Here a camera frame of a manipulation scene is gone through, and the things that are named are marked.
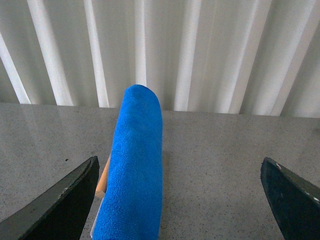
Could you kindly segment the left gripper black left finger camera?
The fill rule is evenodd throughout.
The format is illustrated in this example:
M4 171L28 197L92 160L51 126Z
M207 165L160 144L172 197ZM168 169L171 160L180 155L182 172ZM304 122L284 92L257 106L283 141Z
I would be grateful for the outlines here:
M99 179L92 156L28 205L0 223L2 240L78 240Z

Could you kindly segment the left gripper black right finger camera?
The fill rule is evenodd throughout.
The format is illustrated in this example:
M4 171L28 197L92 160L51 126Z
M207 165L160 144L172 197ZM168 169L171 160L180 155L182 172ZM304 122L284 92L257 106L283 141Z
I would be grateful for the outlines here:
M260 179L278 227L286 240L320 238L320 188L269 157Z

